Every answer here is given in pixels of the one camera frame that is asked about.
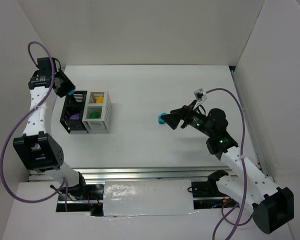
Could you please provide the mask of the teal oval lego brick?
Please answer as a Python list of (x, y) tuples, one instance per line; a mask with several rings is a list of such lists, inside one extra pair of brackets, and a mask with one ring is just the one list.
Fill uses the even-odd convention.
[(159, 116), (158, 116), (158, 120), (157, 120), (157, 122), (158, 122), (158, 124), (160, 124), (160, 125), (163, 125), (163, 124), (165, 124), (165, 121), (162, 119), (162, 117), (163, 116), (165, 116), (167, 113), (161, 113)]

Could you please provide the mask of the purple printed oval lego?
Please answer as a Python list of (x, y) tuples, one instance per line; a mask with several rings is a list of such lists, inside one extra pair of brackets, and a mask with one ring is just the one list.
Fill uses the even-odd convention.
[(76, 114), (73, 114), (69, 117), (70, 120), (79, 120), (80, 119), (80, 114), (79, 113), (76, 113)]

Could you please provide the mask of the yellow oval lego brick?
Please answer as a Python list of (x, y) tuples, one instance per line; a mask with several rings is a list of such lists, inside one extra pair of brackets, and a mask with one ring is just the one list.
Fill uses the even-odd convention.
[(99, 96), (95, 99), (96, 104), (102, 104), (104, 102), (104, 96)]

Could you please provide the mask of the green rounded lego brick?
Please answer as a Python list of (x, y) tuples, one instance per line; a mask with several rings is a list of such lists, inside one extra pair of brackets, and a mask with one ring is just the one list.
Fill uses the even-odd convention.
[(98, 112), (93, 112), (93, 113), (90, 114), (89, 118), (90, 119), (99, 119), (100, 114)]

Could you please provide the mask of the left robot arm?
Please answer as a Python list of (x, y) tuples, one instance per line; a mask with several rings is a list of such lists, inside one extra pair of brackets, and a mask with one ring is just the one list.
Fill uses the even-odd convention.
[(37, 70), (28, 82), (33, 110), (21, 137), (13, 139), (13, 147), (27, 170), (46, 174), (55, 181), (67, 181), (60, 192), (81, 200), (86, 193), (82, 174), (65, 162), (62, 147), (52, 137), (51, 121), (56, 99), (69, 96), (75, 85), (60, 68), (56, 58), (37, 59)]

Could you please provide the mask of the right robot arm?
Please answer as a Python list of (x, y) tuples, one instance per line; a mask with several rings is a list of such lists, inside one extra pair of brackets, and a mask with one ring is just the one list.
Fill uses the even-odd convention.
[(279, 187), (243, 154), (227, 132), (228, 121), (223, 110), (213, 108), (204, 115), (191, 105), (184, 105), (161, 118), (173, 130), (183, 121), (182, 129), (191, 126), (208, 137), (209, 153), (238, 177), (233, 179), (227, 172), (219, 170), (211, 175), (212, 185), (237, 203), (244, 202), (244, 209), (251, 213), (254, 223), (263, 233), (271, 234), (294, 218), (293, 192), (288, 187)]

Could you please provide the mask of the black slotted container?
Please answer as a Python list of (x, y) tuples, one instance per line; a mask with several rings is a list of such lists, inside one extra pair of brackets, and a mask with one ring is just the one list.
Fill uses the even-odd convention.
[[(83, 123), (85, 103), (87, 99), (86, 90), (77, 90), (72, 95), (66, 95), (59, 122), (68, 134), (87, 134), (87, 128)], [(70, 120), (69, 117), (80, 114), (79, 120)]]

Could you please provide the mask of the white slotted container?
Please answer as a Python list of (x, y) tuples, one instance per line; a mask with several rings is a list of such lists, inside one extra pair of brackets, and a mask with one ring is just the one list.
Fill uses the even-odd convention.
[(89, 134), (110, 132), (111, 110), (112, 102), (107, 90), (87, 92), (82, 122)]

